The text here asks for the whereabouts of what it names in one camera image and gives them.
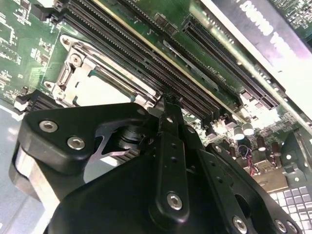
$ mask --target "grid pattern surface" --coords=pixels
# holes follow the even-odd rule
[[[312,199],[307,187],[285,190],[270,196],[292,217],[304,234],[312,234]]]

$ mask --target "black expansion slot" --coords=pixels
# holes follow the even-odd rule
[[[197,20],[190,18],[183,32],[261,104],[268,109],[278,106],[277,102],[261,89],[258,82],[251,79],[243,67],[237,65],[235,58],[226,49]]]
[[[61,17],[152,88],[182,97],[182,104],[192,114],[204,118],[219,112],[220,106],[203,90],[93,2],[72,0]]]

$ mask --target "black mounting arm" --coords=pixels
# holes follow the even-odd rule
[[[174,98],[162,101],[159,118],[136,104],[25,117],[10,176],[50,211],[49,234],[301,233],[221,146],[203,147]],[[122,148],[140,154],[84,183],[90,158]]]

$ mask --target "motherboard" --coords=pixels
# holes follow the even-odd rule
[[[308,40],[312,2],[272,3]],[[63,107],[136,102],[148,109],[170,92],[180,98],[184,119],[203,144],[234,148],[233,158],[243,158],[244,167],[250,165],[241,156],[237,136],[248,132],[244,126],[251,123],[246,135],[250,150],[258,150],[262,137],[267,155],[257,152],[254,157],[270,165],[255,166],[259,171],[252,175],[278,167],[267,159],[273,144],[281,147],[299,127],[254,76],[263,77],[287,100],[283,88],[196,0],[0,4],[0,98],[12,105],[17,97],[39,90]]]

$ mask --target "screw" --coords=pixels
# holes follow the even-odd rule
[[[168,117],[167,120],[168,120],[169,122],[171,122],[171,123],[174,122],[170,117]]]
[[[65,44],[65,45],[69,45],[70,44],[70,42],[69,42],[69,40],[68,39],[66,39],[66,38],[63,38],[63,43]]]
[[[84,141],[77,136],[72,136],[69,138],[67,140],[67,145],[73,150],[82,150],[85,147]]]
[[[287,232],[285,225],[281,221],[279,221],[278,219],[275,220],[275,224],[282,233]]]
[[[192,128],[191,126],[187,126],[187,129],[189,130],[190,133],[195,133],[195,129]]]
[[[169,206],[176,211],[179,211],[182,209],[182,200],[181,198],[179,198],[178,195],[174,193],[169,193],[167,195],[167,202]]]
[[[82,63],[82,60],[81,60],[80,56],[77,55],[77,54],[72,54],[72,55],[70,56],[70,61],[71,61],[71,63],[72,63],[74,66],[76,66],[76,67],[80,66],[81,63]]]
[[[290,227],[290,229],[291,229],[294,233],[298,233],[297,228],[296,228],[292,223],[290,223],[289,221],[287,221],[287,224],[288,224],[288,226]]]
[[[218,151],[218,153],[221,153],[222,152],[222,149],[219,147],[219,146],[215,146],[215,149]]]
[[[49,121],[49,120],[44,120],[40,122],[39,127],[41,130],[43,130],[46,133],[53,133],[59,128],[56,123]]]
[[[237,228],[237,230],[239,230],[240,233],[242,233],[242,234],[246,234],[247,233],[247,226],[243,222],[243,220],[241,220],[241,218],[239,218],[237,216],[234,216],[233,224]]]

